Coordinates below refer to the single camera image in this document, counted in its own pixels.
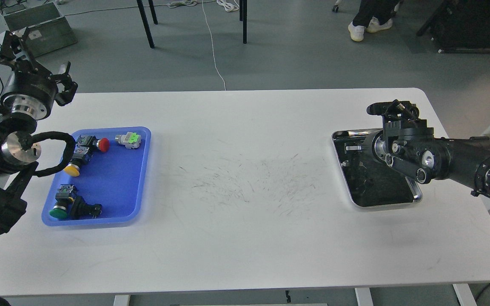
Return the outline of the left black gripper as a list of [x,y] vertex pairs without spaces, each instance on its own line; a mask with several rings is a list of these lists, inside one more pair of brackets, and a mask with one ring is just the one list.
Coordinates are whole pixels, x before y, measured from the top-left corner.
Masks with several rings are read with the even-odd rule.
[[[0,104],[12,112],[28,114],[34,120],[47,118],[54,101],[58,106],[70,104],[78,89],[70,75],[70,62],[62,64],[59,72],[52,75],[53,82],[34,74],[37,65],[32,52],[24,39],[11,31],[0,33],[0,65],[10,67],[12,71]],[[57,85],[62,85],[63,91],[58,91]]]

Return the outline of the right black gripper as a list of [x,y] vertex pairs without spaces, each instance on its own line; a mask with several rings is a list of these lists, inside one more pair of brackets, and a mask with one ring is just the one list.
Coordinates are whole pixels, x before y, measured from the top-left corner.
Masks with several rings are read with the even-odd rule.
[[370,157],[373,161],[377,163],[386,163],[385,155],[387,154],[384,148],[383,131],[375,130],[369,133],[362,145],[357,144],[346,144],[345,151],[353,152],[358,151],[364,153],[366,156]]

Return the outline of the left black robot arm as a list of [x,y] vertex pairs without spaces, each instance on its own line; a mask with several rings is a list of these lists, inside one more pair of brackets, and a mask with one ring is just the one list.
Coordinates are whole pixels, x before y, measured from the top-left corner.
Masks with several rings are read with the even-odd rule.
[[[11,68],[11,75],[0,93],[0,235],[6,234],[25,214],[27,202],[22,194],[31,178],[45,177],[63,170],[71,160],[75,139],[67,133],[35,133],[37,122],[47,118],[56,103],[71,103],[78,89],[72,80],[69,62],[57,74],[35,60],[26,45],[29,30],[23,34],[0,34],[0,65]],[[40,142],[63,141],[60,163],[41,169]]]

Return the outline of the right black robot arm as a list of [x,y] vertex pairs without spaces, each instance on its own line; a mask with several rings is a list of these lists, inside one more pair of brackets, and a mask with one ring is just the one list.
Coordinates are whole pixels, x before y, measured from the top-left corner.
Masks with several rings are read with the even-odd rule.
[[381,129],[341,130],[332,142],[352,201],[359,207],[416,203],[419,184],[451,179],[490,198],[490,138],[436,138],[410,101],[371,104]]

